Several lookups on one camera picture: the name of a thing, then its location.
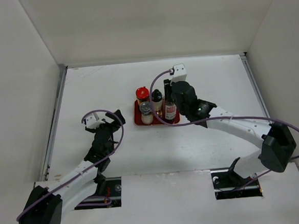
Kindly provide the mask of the black-capped white bottle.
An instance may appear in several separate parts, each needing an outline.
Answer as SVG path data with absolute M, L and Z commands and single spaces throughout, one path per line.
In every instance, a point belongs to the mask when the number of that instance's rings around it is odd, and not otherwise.
M 153 90 L 151 94 L 153 112 L 160 117 L 162 116 L 163 94 L 158 89 Z

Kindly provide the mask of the tall clear vinegar bottle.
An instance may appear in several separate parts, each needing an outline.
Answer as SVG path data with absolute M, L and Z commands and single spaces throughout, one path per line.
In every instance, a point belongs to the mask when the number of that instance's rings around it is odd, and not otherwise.
M 175 103 L 167 103 L 164 100 L 164 119 L 167 123 L 173 123 L 173 120 L 175 119 L 176 116 L 176 105 Z

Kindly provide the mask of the red-capped sauce jar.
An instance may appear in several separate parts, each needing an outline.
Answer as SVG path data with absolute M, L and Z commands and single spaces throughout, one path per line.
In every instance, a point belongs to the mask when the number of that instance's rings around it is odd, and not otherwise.
M 150 97 L 149 90 L 145 86 L 137 88 L 135 94 L 138 105 L 148 101 Z

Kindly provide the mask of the silver-capped glass shaker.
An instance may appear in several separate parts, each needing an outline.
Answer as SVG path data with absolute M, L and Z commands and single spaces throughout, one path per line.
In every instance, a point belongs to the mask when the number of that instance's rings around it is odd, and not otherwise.
M 145 125 L 150 125 L 153 122 L 153 112 L 149 101 L 145 101 L 139 105 L 141 112 L 141 121 Z

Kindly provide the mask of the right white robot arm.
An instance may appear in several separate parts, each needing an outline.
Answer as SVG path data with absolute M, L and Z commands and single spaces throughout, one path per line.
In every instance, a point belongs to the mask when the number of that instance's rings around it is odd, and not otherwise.
M 278 121 L 268 122 L 263 117 L 244 119 L 236 116 L 214 103 L 198 99 L 195 89 L 186 81 L 170 81 L 169 85 L 171 99 L 190 123 L 223 131 L 258 149 L 232 162 L 227 175 L 232 185 L 241 185 L 247 177 L 261 171 L 285 171 L 296 149 L 287 125 Z

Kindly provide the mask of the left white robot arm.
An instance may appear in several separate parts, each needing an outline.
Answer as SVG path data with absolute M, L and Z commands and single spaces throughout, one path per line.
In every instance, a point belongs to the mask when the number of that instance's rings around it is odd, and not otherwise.
M 99 119 L 97 112 L 91 111 L 81 120 L 85 130 L 94 134 L 84 159 L 53 184 L 33 188 L 23 211 L 16 219 L 18 224 L 61 224 L 62 218 L 83 200 L 91 195 L 104 195 L 105 183 L 100 181 L 101 174 L 122 142 L 114 140 L 114 133 L 124 130 L 125 119 L 120 110 L 104 111 L 111 122 Z

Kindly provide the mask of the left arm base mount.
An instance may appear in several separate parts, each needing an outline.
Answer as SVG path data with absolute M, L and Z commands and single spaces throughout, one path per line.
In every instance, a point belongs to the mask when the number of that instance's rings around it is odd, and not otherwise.
M 122 206 L 122 178 L 112 177 L 101 181 L 96 193 L 83 200 L 75 210 L 119 208 Z

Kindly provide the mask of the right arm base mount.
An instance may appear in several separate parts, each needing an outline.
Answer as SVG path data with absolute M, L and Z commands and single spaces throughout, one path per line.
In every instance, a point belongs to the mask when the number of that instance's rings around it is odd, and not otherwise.
M 252 178 L 242 178 L 234 172 L 239 159 L 236 158 L 228 168 L 211 171 L 214 195 L 217 200 L 263 196 L 258 180 L 246 185 Z

